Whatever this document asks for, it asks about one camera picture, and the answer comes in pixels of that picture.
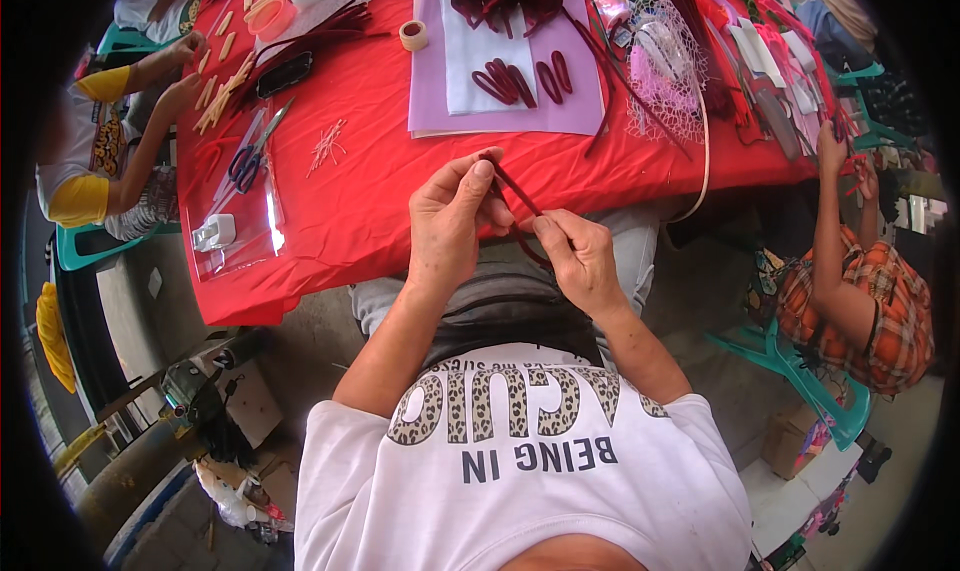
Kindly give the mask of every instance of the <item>orange plaid shirt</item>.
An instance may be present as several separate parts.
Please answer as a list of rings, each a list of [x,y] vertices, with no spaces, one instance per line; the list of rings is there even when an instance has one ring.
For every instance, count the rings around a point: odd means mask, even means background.
[[[890,244],[878,241],[869,250],[854,232],[841,225],[846,249],[843,280],[876,301],[876,313],[866,350],[847,344],[833,326],[824,323],[814,339],[820,313],[810,304],[813,265],[794,265],[777,295],[779,329],[800,346],[810,346],[823,367],[846,372],[872,392],[894,395],[916,384],[933,358],[930,287]],[[803,256],[812,260],[813,251]]]

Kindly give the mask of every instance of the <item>scissors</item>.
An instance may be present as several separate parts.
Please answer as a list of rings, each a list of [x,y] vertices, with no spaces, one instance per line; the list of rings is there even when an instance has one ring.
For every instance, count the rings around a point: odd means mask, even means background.
[[[270,123],[267,124],[267,128],[264,129],[260,139],[253,144],[240,148],[234,155],[233,160],[230,161],[230,166],[226,169],[226,176],[233,185],[236,186],[238,193],[246,194],[250,191],[251,186],[254,185],[254,180],[257,179],[257,171],[260,168],[260,160],[263,158],[263,147],[267,143],[267,138],[269,138],[270,134],[277,128],[277,125],[283,119],[283,115],[287,114],[287,109],[290,109],[293,102],[294,98],[291,97],[290,101],[284,104],[283,108],[276,111],[276,114],[273,115],[273,118],[270,120]]]

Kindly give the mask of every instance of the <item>plastic bag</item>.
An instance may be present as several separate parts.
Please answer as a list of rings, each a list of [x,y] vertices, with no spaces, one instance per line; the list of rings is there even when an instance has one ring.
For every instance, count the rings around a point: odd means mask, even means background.
[[[239,495],[240,490],[234,490],[229,483],[218,478],[216,474],[202,464],[194,462],[193,469],[197,471],[199,484],[210,499],[217,503],[220,517],[227,525],[233,527],[247,527],[247,507],[250,501]]]

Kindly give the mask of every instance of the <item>hand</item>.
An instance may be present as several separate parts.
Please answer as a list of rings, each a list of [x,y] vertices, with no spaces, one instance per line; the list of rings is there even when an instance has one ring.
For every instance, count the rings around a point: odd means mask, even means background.
[[[817,160],[820,162],[820,178],[834,179],[840,174],[847,160],[846,142],[834,140],[834,123],[824,121],[817,135]]]
[[[422,287],[446,303],[457,286],[470,279],[477,263],[477,229],[490,225],[505,236],[514,216],[490,193],[494,166],[503,149],[490,147],[450,161],[410,196],[410,272],[408,284]]]
[[[866,163],[858,173],[860,179],[860,195],[863,196],[865,203],[871,203],[881,194],[880,182],[877,180],[877,172],[874,170],[874,164],[867,157]]]
[[[207,37],[196,29],[187,33],[167,47],[174,67],[193,61],[194,53],[205,53],[208,49]]]
[[[532,226],[553,263],[559,289],[577,308],[598,324],[629,309],[617,280],[610,229],[563,209],[544,211]]]
[[[203,84],[199,73],[188,74],[160,95],[153,108],[153,115],[160,115],[159,119],[167,125],[174,123],[183,111],[197,102]]]

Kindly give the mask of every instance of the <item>gray pants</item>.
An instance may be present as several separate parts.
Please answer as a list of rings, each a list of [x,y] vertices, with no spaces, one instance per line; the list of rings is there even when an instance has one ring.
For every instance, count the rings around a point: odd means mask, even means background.
[[[146,131],[157,100],[170,85],[180,79],[182,73],[182,68],[176,68],[146,90],[130,96],[126,121],[139,133]],[[103,228],[117,240],[128,242],[146,235],[157,225],[176,223],[179,220],[177,168],[162,165],[153,167],[137,203],[125,213],[107,216],[103,220]]]
[[[650,203],[613,208],[585,216],[594,223],[605,226],[613,237],[613,258],[616,262],[616,278],[620,289],[627,295],[630,307],[639,317],[646,306],[650,287],[654,280],[654,254],[657,252],[657,232],[660,228],[658,212]],[[504,264],[495,263],[497,271],[505,271]],[[546,271],[530,263],[510,264],[510,273],[530,277],[545,277]],[[477,274],[486,273],[484,264],[478,265]],[[401,292],[403,281],[396,277],[381,277],[356,284],[350,291],[353,316],[360,323],[361,331],[373,335],[383,323],[390,307]],[[607,347],[607,338],[594,325],[597,348],[606,365],[615,369],[613,357]]]

